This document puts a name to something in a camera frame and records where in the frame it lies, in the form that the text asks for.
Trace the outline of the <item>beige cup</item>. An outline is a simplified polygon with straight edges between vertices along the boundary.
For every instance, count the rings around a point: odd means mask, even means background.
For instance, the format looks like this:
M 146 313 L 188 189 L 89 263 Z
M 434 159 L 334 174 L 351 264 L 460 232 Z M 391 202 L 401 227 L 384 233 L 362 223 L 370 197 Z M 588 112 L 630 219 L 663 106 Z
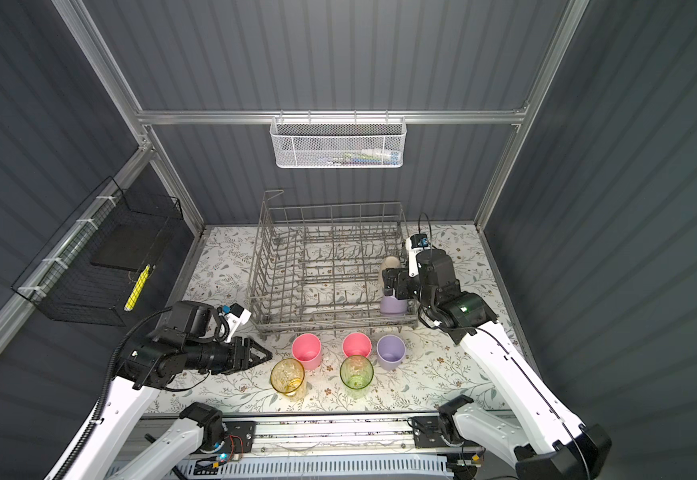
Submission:
M 402 261 L 397 256 L 386 257 L 381 264 L 380 277 L 383 277 L 387 269 L 399 269 L 402 267 Z

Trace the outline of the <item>yellow transparent cup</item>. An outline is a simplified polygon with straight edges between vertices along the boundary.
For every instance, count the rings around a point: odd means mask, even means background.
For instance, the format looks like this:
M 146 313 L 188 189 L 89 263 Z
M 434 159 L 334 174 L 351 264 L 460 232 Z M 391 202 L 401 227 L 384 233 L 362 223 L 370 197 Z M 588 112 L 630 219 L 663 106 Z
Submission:
M 306 369 L 294 358 L 280 360 L 270 372 L 270 385 L 278 394 L 295 398 L 306 390 Z

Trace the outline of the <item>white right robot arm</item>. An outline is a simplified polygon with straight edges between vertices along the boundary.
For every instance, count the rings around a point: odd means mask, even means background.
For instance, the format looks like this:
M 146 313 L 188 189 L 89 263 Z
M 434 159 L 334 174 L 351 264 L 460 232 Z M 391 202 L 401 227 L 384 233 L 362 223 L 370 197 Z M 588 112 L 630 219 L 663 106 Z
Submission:
M 447 334 L 478 364 L 518 421 L 512 426 L 460 395 L 439 409 L 442 438 L 483 446 L 520 479 L 598 478 L 613 446 L 606 430 L 584 424 L 544 384 L 487 302 L 462 290 L 445 250 L 416 234 L 406 252 L 401 266 L 382 270 L 385 296 L 416 302 L 418 320 Z

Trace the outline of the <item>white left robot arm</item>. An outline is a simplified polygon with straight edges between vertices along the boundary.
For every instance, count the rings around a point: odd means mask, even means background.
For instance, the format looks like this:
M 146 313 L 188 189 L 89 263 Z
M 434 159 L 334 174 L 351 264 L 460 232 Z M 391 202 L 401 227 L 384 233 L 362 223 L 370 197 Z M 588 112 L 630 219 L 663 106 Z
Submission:
M 238 303 L 216 308 L 179 301 L 134 324 L 108 360 L 94 408 L 48 478 L 105 478 L 146 408 L 160 393 L 178 390 L 172 382 L 180 374 L 232 375 L 270 361 L 270 350 L 236 334 L 251 319 L 250 310 Z M 160 479 L 194 452 L 226 463 L 245 447 L 228 431 L 222 411 L 194 402 L 117 476 Z

